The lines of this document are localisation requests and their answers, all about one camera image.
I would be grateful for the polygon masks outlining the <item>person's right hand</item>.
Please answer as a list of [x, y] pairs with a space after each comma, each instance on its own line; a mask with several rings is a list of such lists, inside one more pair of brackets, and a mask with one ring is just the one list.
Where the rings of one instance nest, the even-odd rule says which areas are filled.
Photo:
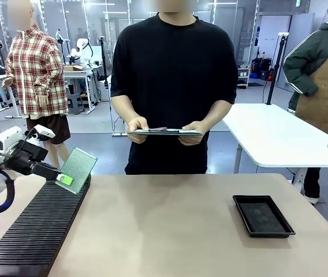
[[148, 130], [147, 121], [144, 117], [135, 116], [133, 118], [128, 119], [126, 124], [126, 133], [130, 140], [136, 144], [141, 144], [145, 142], [147, 135], [142, 134], [134, 134], [135, 130]]

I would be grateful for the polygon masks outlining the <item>person's left hand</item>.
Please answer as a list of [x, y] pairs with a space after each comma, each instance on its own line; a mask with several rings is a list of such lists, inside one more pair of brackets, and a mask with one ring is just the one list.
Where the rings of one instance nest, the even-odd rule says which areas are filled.
[[205, 121], [194, 121], [182, 128], [186, 131], [197, 131], [200, 135], [195, 136], [179, 136], [181, 144], [185, 146], [194, 146], [201, 143], [204, 135], [211, 129], [211, 126]]

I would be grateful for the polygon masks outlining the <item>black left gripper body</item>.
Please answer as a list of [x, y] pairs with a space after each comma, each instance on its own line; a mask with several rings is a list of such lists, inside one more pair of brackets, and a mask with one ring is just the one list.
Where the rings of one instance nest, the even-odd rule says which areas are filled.
[[11, 150], [10, 158], [6, 161], [6, 168], [23, 175], [45, 175], [47, 167], [43, 163], [48, 150], [20, 140]]

